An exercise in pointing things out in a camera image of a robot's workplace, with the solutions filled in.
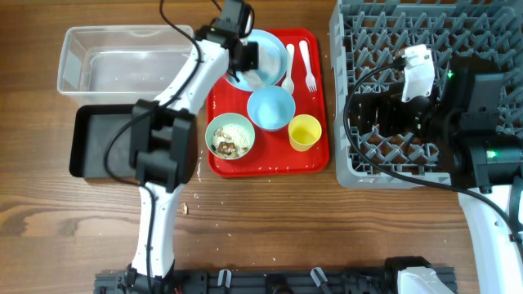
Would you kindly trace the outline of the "yellow plastic cup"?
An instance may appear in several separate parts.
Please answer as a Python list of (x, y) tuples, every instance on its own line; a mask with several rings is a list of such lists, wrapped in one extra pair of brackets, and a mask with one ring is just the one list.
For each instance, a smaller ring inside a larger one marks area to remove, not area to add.
[(309, 114), (295, 116), (288, 125), (289, 142), (298, 152), (309, 150), (322, 136), (320, 122)]

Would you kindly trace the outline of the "green bowl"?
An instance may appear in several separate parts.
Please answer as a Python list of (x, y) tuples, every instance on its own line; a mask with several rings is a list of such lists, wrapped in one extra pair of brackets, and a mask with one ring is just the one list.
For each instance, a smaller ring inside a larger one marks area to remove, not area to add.
[(250, 137), (250, 143), (251, 143), (251, 148), (253, 147), (254, 145), (254, 142), (255, 142), (255, 130), (254, 130), (254, 127), (253, 125), (251, 124), (251, 122), (245, 118), (243, 115), (241, 114), (237, 114), (237, 113), (225, 113), (225, 114), (221, 114), (221, 115), (218, 115), (217, 117), (215, 117), (209, 124), (208, 124), (208, 127), (207, 127), (207, 130), (205, 132), (205, 143), (208, 147), (208, 150), (215, 156), (217, 156), (212, 150), (211, 150), (211, 143), (212, 143), (212, 135), (213, 133), (215, 132), (216, 129), (218, 129), (219, 127), (223, 127), (227, 124), (237, 124), (237, 125), (240, 125), (241, 127), (244, 127), (246, 130), (247, 130), (247, 133), (249, 134), (249, 137)]

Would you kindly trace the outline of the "rice and food scraps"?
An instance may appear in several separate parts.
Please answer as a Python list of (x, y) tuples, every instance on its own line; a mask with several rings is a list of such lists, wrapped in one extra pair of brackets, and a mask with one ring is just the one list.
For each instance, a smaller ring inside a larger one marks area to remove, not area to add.
[(219, 127), (212, 135), (211, 150), (220, 158), (236, 159), (251, 148), (247, 130), (237, 124)]

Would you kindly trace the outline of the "white napkin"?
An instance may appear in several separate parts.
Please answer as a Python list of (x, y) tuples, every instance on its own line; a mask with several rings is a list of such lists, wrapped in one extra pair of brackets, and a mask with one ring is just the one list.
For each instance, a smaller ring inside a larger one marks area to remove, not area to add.
[(279, 55), (273, 55), (264, 47), (258, 48), (258, 69), (243, 72), (243, 77), (252, 91), (274, 82), (280, 68)]

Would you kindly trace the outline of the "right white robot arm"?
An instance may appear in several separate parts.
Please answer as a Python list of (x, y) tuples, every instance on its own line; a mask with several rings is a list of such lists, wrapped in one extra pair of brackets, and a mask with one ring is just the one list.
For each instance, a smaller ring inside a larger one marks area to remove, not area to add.
[(451, 182), (432, 186), (458, 193), (483, 293), (522, 291), (522, 139), (497, 130), (502, 85), (493, 61), (456, 57), (439, 100), (351, 93), (342, 113), (356, 112), (362, 128), (375, 117), (383, 135), (411, 131), (438, 147)]

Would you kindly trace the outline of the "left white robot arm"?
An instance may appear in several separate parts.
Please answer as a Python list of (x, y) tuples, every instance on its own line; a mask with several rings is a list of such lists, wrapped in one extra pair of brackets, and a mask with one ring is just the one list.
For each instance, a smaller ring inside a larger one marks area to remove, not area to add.
[(130, 132), (129, 162), (136, 172), (141, 219), (124, 291), (176, 291), (173, 233), (179, 196), (196, 168), (196, 115), (223, 75), (258, 66), (258, 46), (247, 40), (254, 17), (246, 2), (225, 2), (220, 16), (190, 37), (189, 57), (168, 87), (132, 107), (123, 129)]

